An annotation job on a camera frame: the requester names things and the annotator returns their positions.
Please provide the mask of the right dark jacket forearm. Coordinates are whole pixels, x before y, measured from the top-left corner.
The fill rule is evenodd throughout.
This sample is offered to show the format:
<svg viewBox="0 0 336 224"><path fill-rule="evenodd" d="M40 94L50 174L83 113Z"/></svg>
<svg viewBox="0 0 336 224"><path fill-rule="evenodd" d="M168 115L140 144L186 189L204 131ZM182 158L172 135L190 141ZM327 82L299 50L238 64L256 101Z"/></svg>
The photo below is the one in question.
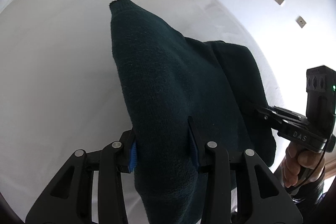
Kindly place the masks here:
<svg viewBox="0 0 336 224"><path fill-rule="evenodd" d="M323 194L325 178L325 168L318 180L301 186L296 194L291 195L291 199L297 204L315 205Z"/></svg>

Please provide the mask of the person's right hand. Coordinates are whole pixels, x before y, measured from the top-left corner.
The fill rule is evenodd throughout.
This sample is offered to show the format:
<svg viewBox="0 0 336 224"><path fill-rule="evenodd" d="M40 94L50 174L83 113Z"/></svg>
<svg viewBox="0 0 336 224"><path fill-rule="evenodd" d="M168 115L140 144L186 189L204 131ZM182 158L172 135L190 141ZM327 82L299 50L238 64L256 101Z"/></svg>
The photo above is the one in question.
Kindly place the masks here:
<svg viewBox="0 0 336 224"><path fill-rule="evenodd" d="M298 184L298 174L301 169L314 170L316 168L305 184L317 181L323 173L325 157L322 157L321 153L299 151L299 149L300 146L293 142L290 142L286 148L285 157L281 163L282 180L286 188Z"/></svg>

